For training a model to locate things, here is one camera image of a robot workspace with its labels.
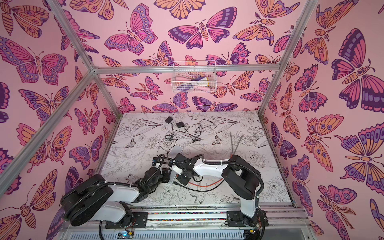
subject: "robotic arm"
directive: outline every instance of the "robotic arm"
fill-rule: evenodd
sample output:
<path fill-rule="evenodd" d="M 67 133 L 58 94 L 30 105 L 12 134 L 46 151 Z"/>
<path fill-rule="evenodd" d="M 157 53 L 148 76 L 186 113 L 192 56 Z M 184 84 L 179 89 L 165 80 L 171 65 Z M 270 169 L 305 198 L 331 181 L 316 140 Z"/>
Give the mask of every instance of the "robotic arm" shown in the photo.
<path fill-rule="evenodd" d="M 261 174 L 244 159 L 233 155 L 230 159 L 209 161 L 203 155 L 188 159 L 181 154 L 167 163 L 164 162 L 165 157 L 161 161 L 159 159 L 161 157 L 154 158 L 152 167 L 145 172 L 144 177 L 132 185 L 105 182 L 99 174 L 89 178 L 62 197 L 64 219 L 69 220 L 73 226 L 89 220 L 111 221 L 121 228 L 129 226 L 132 211 L 128 203 L 146 199 L 160 183 L 169 182 L 170 172 L 174 171 L 178 174 L 177 180 L 183 185 L 187 185 L 194 176 L 222 177 L 241 199 L 242 216 L 237 221 L 243 226 L 256 226 L 258 195 L 264 184 Z M 162 164 L 171 168 L 162 169 Z"/>

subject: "floral print table surface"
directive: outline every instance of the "floral print table surface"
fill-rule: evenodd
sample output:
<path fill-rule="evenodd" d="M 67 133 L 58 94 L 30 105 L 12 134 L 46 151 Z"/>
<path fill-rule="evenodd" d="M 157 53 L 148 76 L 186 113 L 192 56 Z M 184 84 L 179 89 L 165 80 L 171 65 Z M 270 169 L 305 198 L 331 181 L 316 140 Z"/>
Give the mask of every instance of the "floral print table surface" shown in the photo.
<path fill-rule="evenodd" d="M 165 122 L 172 117 L 173 137 L 169 141 L 172 125 Z M 182 121 L 184 128 L 179 131 L 176 123 Z M 233 149 L 242 140 L 236 154 L 244 158 L 262 174 L 265 184 L 260 194 L 261 202 L 290 202 L 285 184 L 279 172 L 265 132 L 255 111 L 209 112 L 209 113 L 130 113 L 124 114 L 117 130 L 115 141 L 101 174 L 107 181 L 132 183 L 142 177 L 151 167 L 153 157 L 167 153 L 174 146 L 184 147 L 182 154 L 193 157 L 203 153 L 205 159 L 221 160 L 231 154 L 232 134 Z M 193 142 L 191 136 L 198 136 L 201 141 Z M 210 185 L 219 178 L 203 177 L 200 186 Z M 187 187 L 199 190 L 213 188 Z M 210 192 L 195 192 L 175 184 L 160 184 L 156 191 L 136 205 L 215 205 L 238 204 L 239 197 L 224 182 Z"/>

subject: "pink wallpaper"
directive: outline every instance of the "pink wallpaper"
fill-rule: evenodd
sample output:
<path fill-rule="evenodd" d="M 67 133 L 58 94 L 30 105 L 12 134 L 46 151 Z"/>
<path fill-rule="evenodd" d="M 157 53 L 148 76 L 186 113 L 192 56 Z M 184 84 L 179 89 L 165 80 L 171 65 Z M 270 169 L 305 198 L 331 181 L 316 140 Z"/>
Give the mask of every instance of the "pink wallpaper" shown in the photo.
<path fill-rule="evenodd" d="M 140 73 L 136 76 L 102 74 L 100 77 L 108 86 L 108 91 L 122 113 L 254 111 L 260 106 L 273 73 L 273 71 L 227 72 L 218 79 L 215 94 L 173 93 L 170 85 L 172 73 L 162 73 L 159 75 L 159 80 L 152 73 Z M 202 107 L 208 105 L 213 107 L 209 107 L 211 109 Z"/>
<path fill-rule="evenodd" d="M 266 126 L 319 239 L 382 239 L 383 2 L 318 3 L 293 55 L 300 70 L 282 77 Z"/>
<path fill-rule="evenodd" d="M 172 66 L 186 54 L 222 65 L 255 64 L 257 55 L 265 56 L 258 63 L 272 62 L 304 6 L 299 0 L 276 1 L 275 8 L 259 0 L 119 0 L 104 10 L 98 2 L 63 2 L 68 18 L 85 29 L 77 33 L 94 64 L 103 67 L 110 66 L 103 55 L 122 66 Z"/>
<path fill-rule="evenodd" d="M 42 1 L 0 5 L 1 174 L 86 69 L 73 51 L 61 50 L 59 26 Z M 88 146 L 101 154 L 113 128 L 101 114 L 108 105 L 95 86 L 84 90 L 2 196 L 0 239 L 52 239 L 57 234 L 63 222 L 60 198 L 93 174 L 98 157 L 87 160 Z M 91 124 L 80 124 L 83 117 Z"/>

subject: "white wire basket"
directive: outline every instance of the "white wire basket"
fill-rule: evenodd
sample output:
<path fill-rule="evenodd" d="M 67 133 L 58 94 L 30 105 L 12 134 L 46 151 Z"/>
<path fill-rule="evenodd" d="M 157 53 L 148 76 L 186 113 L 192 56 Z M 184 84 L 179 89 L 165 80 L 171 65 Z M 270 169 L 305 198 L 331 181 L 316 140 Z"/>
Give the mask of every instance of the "white wire basket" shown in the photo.
<path fill-rule="evenodd" d="M 194 61 L 196 65 L 185 66 L 187 61 L 174 61 L 171 87 L 174 93 L 216 93 L 216 61 Z"/>

